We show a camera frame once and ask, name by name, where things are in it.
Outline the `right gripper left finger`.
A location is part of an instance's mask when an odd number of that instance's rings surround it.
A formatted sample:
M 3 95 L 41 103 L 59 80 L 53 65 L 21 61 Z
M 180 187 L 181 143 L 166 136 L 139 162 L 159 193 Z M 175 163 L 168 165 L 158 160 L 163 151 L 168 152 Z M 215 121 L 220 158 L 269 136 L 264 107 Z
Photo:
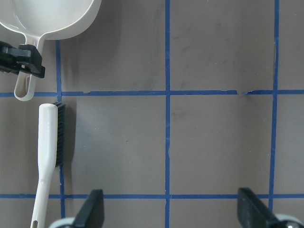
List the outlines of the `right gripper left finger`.
M 101 228 L 105 219 L 103 190 L 92 190 L 76 215 L 73 228 Z

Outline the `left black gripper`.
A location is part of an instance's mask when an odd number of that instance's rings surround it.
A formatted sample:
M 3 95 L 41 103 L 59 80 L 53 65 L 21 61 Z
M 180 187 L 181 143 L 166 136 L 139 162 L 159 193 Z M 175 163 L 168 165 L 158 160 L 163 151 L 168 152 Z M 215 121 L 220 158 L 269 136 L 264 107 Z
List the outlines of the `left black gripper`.
M 19 45 L 18 63 L 12 51 L 15 48 L 5 42 L 0 42 L 0 71 L 3 73 L 23 73 L 38 78 L 45 77 L 45 67 L 42 66 L 42 56 L 34 45 Z

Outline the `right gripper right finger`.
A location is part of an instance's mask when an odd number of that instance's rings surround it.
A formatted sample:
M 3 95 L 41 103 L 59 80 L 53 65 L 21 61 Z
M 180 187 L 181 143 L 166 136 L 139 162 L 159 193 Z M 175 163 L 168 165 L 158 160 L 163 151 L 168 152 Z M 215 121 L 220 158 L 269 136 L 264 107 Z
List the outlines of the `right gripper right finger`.
M 237 218 L 243 228 L 284 228 L 280 221 L 250 188 L 238 189 Z

